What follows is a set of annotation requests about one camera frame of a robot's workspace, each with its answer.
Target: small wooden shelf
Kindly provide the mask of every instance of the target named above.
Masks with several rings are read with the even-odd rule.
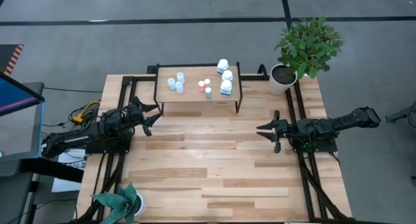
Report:
[[[239,66],[230,66],[229,70],[233,72],[233,89],[231,96],[226,97],[220,94],[220,86],[222,82],[221,75],[217,73],[216,66],[183,66],[183,67],[158,67],[156,71],[156,81],[154,100],[156,103],[162,104],[161,113],[165,103],[191,103],[191,102],[225,102],[234,101],[236,103],[236,111],[242,100],[241,90],[241,74]],[[168,79],[176,79],[176,74],[182,72],[185,76],[183,85],[184,92],[179,94],[169,89]],[[205,97],[205,92],[200,92],[198,82],[210,79],[208,85],[212,88],[211,98]]]

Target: monitor screen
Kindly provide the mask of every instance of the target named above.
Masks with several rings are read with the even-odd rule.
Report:
[[[0,93],[0,116],[44,101],[41,95],[2,73],[0,73]]]

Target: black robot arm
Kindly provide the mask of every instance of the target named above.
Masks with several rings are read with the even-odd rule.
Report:
[[[280,119],[280,113],[276,110],[270,123],[257,127],[257,129],[274,129],[274,132],[257,133],[276,143],[275,153],[280,152],[280,138],[300,142],[304,151],[311,151],[336,138],[339,131],[352,127],[375,128],[379,124],[380,118],[374,109],[369,107],[357,108],[338,118],[300,119],[295,124],[289,124],[286,119]]]
[[[135,97],[122,109],[108,110],[99,116],[100,121],[84,129],[51,133],[42,144],[46,147],[42,156],[52,158],[68,149],[85,149],[94,153],[128,153],[135,126],[142,125],[146,136],[151,136],[150,127],[161,116],[156,114],[147,118],[144,113],[157,108],[157,105],[145,105]]]

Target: yellow cable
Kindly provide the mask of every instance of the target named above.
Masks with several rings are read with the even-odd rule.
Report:
[[[77,123],[82,123],[85,111],[88,109],[88,107],[90,107],[93,104],[99,104],[99,101],[92,101],[90,104],[86,105],[83,111],[81,111],[81,113],[73,117],[72,120],[76,121]]]

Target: white cylinder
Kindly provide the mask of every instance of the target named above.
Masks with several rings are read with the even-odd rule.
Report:
[[[223,72],[222,74],[222,80],[229,80],[229,81],[233,81],[233,72],[230,70],[227,70],[225,72]]]
[[[169,78],[168,79],[168,85],[169,85],[169,88],[171,90],[175,90],[176,89],[176,87],[175,87],[175,79],[174,78]]]
[[[222,75],[226,70],[228,70],[228,61],[226,59],[221,59],[218,62],[216,72]]]
[[[176,92],[181,94],[183,93],[183,84],[181,83],[181,81],[176,81]]]
[[[221,83],[221,95],[229,97],[231,95],[231,89],[233,88],[233,84],[229,80],[224,80]]]
[[[203,81],[198,82],[198,86],[200,87],[200,92],[203,92],[205,89],[205,83]]]
[[[206,97],[207,99],[210,99],[210,98],[211,98],[211,88],[210,88],[210,87],[207,87],[207,88],[205,89],[205,97]]]
[[[288,88],[290,88],[297,80],[298,80],[298,73],[294,73],[294,81],[291,84],[280,84],[273,79],[272,72],[279,66],[283,66],[283,64],[277,64],[270,70],[270,78],[268,79],[268,91],[273,95],[281,95],[284,93]]]
[[[138,192],[136,194],[137,194],[138,198],[140,199],[140,201],[142,202],[142,205],[140,206],[140,208],[135,213],[135,216],[141,216],[148,209],[148,199],[146,198],[146,196],[144,194],[141,194],[141,193],[138,193]]]
[[[178,72],[176,74],[177,81],[181,82],[182,84],[185,83],[185,76],[182,72]]]

